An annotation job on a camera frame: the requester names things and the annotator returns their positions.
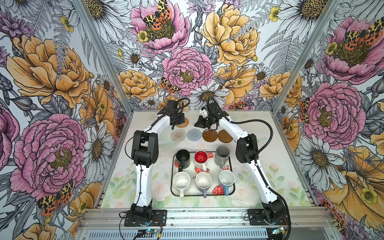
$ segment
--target metal bar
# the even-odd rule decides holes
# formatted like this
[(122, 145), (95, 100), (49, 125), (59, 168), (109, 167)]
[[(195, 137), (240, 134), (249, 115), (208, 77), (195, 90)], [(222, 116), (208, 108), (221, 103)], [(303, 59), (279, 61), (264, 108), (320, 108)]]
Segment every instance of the metal bar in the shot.
[(299, 163), (296, 161), (296, 156), (295, 154), (293, 153), (293, 150), (291, 148), (291, 145), (289, 144), (288, 142), (288, 139), (287, 137), (285, 136), (285, 133), (281, 127), (281, 124), (280, 124), (280, 121), (277, 119), (276, 115), (275, 114), (272, 114), (272, 119), (273, 121), (275, 122), (275, 125), (276, 125), (276, 128), (277, 128), (277, 131), (279, 132), (280, 134), (280, 137), (284, 143), (284, 146), (285, 148), (287, 149), (287, 153), (292, 161), (292, 164), (293, 164), (293, 167), (295, 168), (296, 172), (297, 172), (297, 175), (299, 176), (299, 179), (300, 179), (300, 182), (301, 184), (303, 185), (303, 187), (305, 189), (308, 190), (308, 193), (310, 194), (311, 198), (312, 198), (312, 201), (314, 202), (315, 205), (319, 205), (317, 200), (316, 200), (316, 197), (314, 196), (313, 192), (312, 192), (312, 189), (311, 189), (311, 186), (309, 185), (307, 179), (305, 178), (304, 174), (303, 174), (303, 171), (301, 169), (301, 167), (299, 166)]
[(126, 121), (126, 123), (125, 123), (125, 125), (124, 125), (124, 127), (122, 129), (122, 132), (120, 134), (119, 142), (116, 144), (115, 151), (113, 152), (112, 159), (111, 159), (111, 162), (110, 162), (109, 167), (108, 167), (108, 174), (104, 178), (103, 184), (101, 186), (101, 190), (98, 193), (98, 196), (96, 198), (95, 204), (93, 206), (94, 208), (97, 208), (99, 206), (99, 202), (101, 200), (101, 196), (107, 190), (107, 187), (108, 187), (108, 184), (109, 184), (109, 180), (111, 179), (111, 176), (112, 176), (112, 173), (113, 173), (113, 169), (114, 169), (115, 164), (116, 164), (116, 162), (118, 160), (119, 154), (121, 153), (121, 150), (123, 148), (123, 144), (125, 142), (126, 135), (127, 135), (127, 132), (128, 132), (128, 128), (129, 128), (129, 126), (131, 124), (132, 118), (133, 118), (133, 114), (132, 115), (128, 115), (128, 119), (127, 119), (127, 121)]
[[(167, 224), (164, 228), (247, 228), (250, 226), (249, 221), (243, 219), (247, 209), (167, 209)], [(129, 209), (88, 209), (80, 229), (118, 229), (121, 220), (119, 213), (127, 210)], [(291, 207), (290, 215), (292, 227), (333, 226), (333, 219), (326, 207)], [(277, 225), (265, 224), (252, 227), (277, 227)], [(143, 227), (122, 227), (122, 229), (141, 228)]]
[(281, 90), (279, 96), (277, 97), (275, 104), (272, 107), (273, 114), (276, 114), (277, 110), (279, 109), (279, 107), (287, 97), (289, 91), (291, 90), (291, 87), (293, 86), (297, 77), (299, 76), (301, 69), (303, 68), (304, 64), (308, 60), (308, 57), (310, 56), (312, 49), (315, 47), (317, 40), (320, 38), (321, 34), (323, 33), (325, 26), (329, 24), (329, 20), (331, 19), (332, 15), (335, 13), (337, 6), (339, 4), (340, 4), (339, 0), (329, 0), (328, 3), (326, 4), (323, 10), (323, 13), (319, 18), (319, 21), (314, 27), (315, 30), (313, 31), (313, 34), (308, 37), (308, 41), (305, 44), (303, 50), (301, 51), (300, 56), (297, 59), (297, 62), (287, 79), (287, 82), (285, 83), (283, 89)]
[(88, 11), (88, 7), (84, 0), (77, 0), (72, 1), (74, 7), (76, 8), (76, 11), (78, 12), (78, 15), (81, 19), (81, 22), (85, 26), (87, 30), (87, 35), (89, 36), (89, 39), (92, 39), (92, 43), (95, 45), (95, 49), (97, 50), (97, 53), (100, 57), (100, 59), (103, 61), (104, 67), (107, 70), (107, 73), (109, 77), (111, 78), (113, 86), (116, 88), (117, 93), (120, 96), (121, 103), (123, 104), (125, 111), (131, 115), (132, 114), (132, 107), (125, 95), (125, 92), (121, 86), (121, 83), (117, 77), (116, 70), (113, 67), (113, 64), (111, 60), (108, 57), (107, 50), (105, 49), (105, 46), (103, 44), (103, 41), (98, 34), (98, 30), (94, 24), (93, 18), (91, 14)]

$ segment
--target blue mug handle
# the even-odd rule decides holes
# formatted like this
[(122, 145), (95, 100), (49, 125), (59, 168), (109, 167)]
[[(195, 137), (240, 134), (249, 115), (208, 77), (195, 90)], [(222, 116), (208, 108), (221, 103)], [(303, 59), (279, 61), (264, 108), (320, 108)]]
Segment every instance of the blue mug handle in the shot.
[(224, 193), (226, 196), (229, 196), (229, 186), (224, 186)]

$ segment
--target tray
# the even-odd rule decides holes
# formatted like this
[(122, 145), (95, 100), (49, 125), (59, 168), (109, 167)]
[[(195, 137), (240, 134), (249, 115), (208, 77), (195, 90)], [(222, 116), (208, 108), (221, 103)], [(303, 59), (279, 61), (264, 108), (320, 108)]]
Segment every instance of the tray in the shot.
[[(196, 186), (196, 182), (195, 182), (195, 178), (196, 178), (196, 175), (198, 173), (195, 171), (195, 164), (193, 161), (193, 157), (194, 157), (195, 152), (189, 152), (189, 153), (190, 153), (191, 163), (190, 163), (189, 167), (187, 167), (186, 169), (183, 169), (183, 172), (188, 173), (189, 176), (191, 177), (191, 183), (190, 183), (191, 187), (188, 190), (188, 192), (186, 192), (184, 194), (184, 196), (185, 197), (195, 197), (195, 196), (201, 196), (202, 197), (203, 192), (200, 191), (200, 189)], [(220, 167), (218, 165), (216, 165), (216, 163), (215, 163), (214, 157), (215, 157), (216, 152), (215, 151), (210, 151), (210, 152), (207, 151), (207, 153), (208, 153), (208, 161), (207, 161), (206, 166), (207, 166), (207, 169), (209, 169), (209, 174), (212, 177), (212, 184), (207, 189), (207, 196), (225, 196), (224, 194), (216, 195), (216, 194), (212, 193), (212, 190), (214, 190), (214, 188), (220, 184), (220, 182), (218, 180), (218, 176), (219, 176), (220, 172), (222, 171), (222, 169), (220, 169)], [(173, 185), (173, 177), (176, 175), (176, 173), (178, 173), (178, 170), (179, 170), (179, 168), (176, 167), (176, 165), (175, 165), (175, 161), (176, 161), (175, 156), (176, 156), (176, 154), (173, 156), (173, 161), (172, 161), (172, 177), (170, 179), (170, 191), (174, 196), (179, 197), (180, 196), (179, 192), (177, 191), (177, 189)], [(228, 166), (228, 168), (229, 168), (228, 170), (230, 170), (232, 172), (232, 164), (231, 164), (231, 158), (230, 157), (228, 159), (228, 162), (225, 164), (225, 166)], [(229, 188), (229, 195), (232, 195), (234, 192), (235, 192), (235, 184), (233, 184)]]

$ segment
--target mug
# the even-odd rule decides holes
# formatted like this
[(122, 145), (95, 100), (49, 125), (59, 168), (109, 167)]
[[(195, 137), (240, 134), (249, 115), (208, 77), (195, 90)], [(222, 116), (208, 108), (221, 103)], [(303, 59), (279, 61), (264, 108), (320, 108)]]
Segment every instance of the mug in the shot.
[(198, 188), (203, 191), (203, 197), (207, 197), (207, 189), (211, 186), (212, 177), (207, 172), (199, 172), (196, 175), (195, 182)]
[(186, 172), (178, 172), (173, 177), (172, 183), (175, 186), (175, 188), (177, 189), (177, 191), (180, 192), (180, 198), (183, 198), (184, 194), (190, 188), (191, 177)]
[(183, 171), (183, 169), (186, 169), (190, 165), (189, 160), (190, 154), (188, 150), (181, 149), (177, 151), (176, 153), (176, 160), (179, 165), (179, 172)]
[(215, 163), (220, 167), (220, 169), (223, 169), (225, 163), (227, 162), (229, 153), (229, 148), (225, 146), (218, 146), (216, 148)]
[(224, 189), (224, 194), (229, 195), (229, 187), (235, 183), (235, 175), (229, 170), (223, 170), (218, 176), (220, 187)]
[(203, 172), (207, 171), (207, 160), (208, 154), (204, 151), (197, 151), (194, 155), (195, 166), (203, 170)]

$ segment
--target black mounting plate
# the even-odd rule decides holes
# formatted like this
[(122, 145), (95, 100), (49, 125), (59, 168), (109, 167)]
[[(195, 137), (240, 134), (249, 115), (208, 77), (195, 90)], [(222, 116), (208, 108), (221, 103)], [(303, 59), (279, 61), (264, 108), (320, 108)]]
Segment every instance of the black mounting plate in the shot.
[[(161, 225), (164, 227), (167, 222), (167, 210), (152, 210), (152, 217), (156, 217)], [(139, 222), (135, 221), (133, 219), (132, 214), (127, 214), (127, 217), (125, 218), (124, 222), (125, 227), (158, 227), (159, 223), (155, 220), (151, 220), (151, 222), (148, 225), (141, 225)]]
[[(247, 210), (247, 213), (248, 213), (248, 218), (249, 218), (249, 224), (251, 226), (265, 226), (265, 225), (269, 225), (268, 223), (266, 223), (264, 221), (264, 214), (263, 214), (263, 211), (264, 209), (248, 209)], [(273, 227), (274, 225), (282, 225), (282, 226), (285, 226), (286, 225), (286, 222), (284, 220), (283, 217), (280, 217), (275, 224), (271, 225), (271, 227)]]

